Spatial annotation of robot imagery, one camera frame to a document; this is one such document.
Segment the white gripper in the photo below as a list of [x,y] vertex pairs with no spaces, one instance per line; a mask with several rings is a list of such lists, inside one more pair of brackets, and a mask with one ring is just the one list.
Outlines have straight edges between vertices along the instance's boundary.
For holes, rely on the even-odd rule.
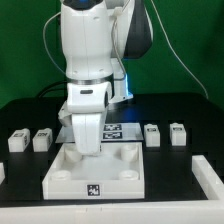
[[67,90],[67,107],[72,114],[77,150],[83,155],[97,154],[100,151],[103,126],[112,96],[111,83],[94,85],[68,83]]

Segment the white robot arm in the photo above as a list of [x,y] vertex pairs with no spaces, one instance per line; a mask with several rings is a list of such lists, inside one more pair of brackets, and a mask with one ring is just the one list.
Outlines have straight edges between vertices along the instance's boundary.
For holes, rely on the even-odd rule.
[[122,61],[152,45],[144,0],[63,0],[61,38],[75,144],[83,155],[96,154],[107,110],[133,98]]

